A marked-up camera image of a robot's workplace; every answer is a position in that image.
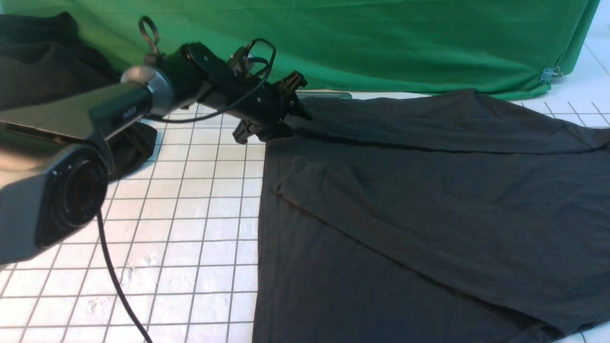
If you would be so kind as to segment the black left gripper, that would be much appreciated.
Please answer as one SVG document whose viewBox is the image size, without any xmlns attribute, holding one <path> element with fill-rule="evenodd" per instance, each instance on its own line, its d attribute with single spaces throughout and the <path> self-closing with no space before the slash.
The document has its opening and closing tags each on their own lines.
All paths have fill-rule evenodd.
<svg viewBox="0 0 610 343">
<path fill-rule="evenodd" d="M 197 120 L 207 120 L 225 113 L 241 119 L 233 131 L 233 138 L 240 145 L 246 145 L 253 135 L 261 142 L 292 137 L 294 133 L 290 126 L 281 123 L 285 118 L 313 120 L 296 95 L 297 89 L 308 84 L 300 72 L 293 71 L 285 78 L 270 83 L 268 77 L 273 60 L 263 57 L 238 57 L 223 61 L 218 57 L 204 56 L 197 59 L 197 65 L 204 76 L 205 87 L 198 102 L 214 110 Z"/>
</svg>

